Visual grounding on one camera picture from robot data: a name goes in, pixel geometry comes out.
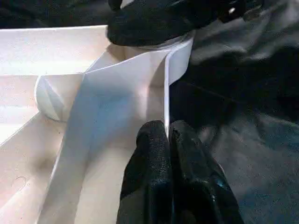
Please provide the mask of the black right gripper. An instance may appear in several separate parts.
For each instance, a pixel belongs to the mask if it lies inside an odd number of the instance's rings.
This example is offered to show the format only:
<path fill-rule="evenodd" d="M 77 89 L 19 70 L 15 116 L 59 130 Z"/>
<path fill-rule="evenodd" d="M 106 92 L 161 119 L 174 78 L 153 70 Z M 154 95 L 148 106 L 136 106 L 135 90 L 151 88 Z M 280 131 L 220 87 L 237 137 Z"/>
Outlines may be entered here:
<path fill-rule="evenodd" d="M 264 0 L 215 0 L 213 6 L 218 19 L 228 23 L 239 18 L 250 21 L 259 17 L 264 3 Z"/>

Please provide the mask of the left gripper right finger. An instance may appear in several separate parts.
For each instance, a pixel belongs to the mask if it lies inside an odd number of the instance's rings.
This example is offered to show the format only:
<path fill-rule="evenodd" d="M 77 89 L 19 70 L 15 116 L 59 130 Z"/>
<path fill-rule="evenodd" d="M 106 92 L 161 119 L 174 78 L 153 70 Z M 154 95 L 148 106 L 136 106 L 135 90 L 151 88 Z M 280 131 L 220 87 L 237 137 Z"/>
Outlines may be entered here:
<path fill-rule="evenodd" d="M 242 224 L 223 169 L 195 130 L 179 120 L 170 125 L 174 209 L 180 224 Z"/>

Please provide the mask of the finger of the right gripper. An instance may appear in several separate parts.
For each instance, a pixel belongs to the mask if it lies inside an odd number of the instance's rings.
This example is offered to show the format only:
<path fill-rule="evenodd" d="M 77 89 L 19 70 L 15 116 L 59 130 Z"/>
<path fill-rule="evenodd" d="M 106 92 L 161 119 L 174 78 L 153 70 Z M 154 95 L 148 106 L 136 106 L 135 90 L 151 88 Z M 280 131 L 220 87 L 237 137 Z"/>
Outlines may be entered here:
<path fill-rule="evenodd" d="M 108 0 L 108 4 L 112 11 L 119 11 L 121 9 L 122 0 Z"/>
<path fill-rule="evenodd" d="M 219 0 L 135 0 L 108 21 L 107 37 L 119 46 L 155 46 L 217 20 Z"/>

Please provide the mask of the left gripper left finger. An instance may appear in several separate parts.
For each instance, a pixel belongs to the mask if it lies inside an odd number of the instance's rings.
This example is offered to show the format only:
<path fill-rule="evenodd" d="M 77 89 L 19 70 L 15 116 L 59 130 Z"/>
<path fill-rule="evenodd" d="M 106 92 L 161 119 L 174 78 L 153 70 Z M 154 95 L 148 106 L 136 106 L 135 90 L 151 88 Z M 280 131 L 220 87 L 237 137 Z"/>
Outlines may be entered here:
<path fill-rule="evenodd" d="M 170 224 L 173 184 L 170 148 L 162 121 L 145 123 L 124 171 L 118 224 Z"/>

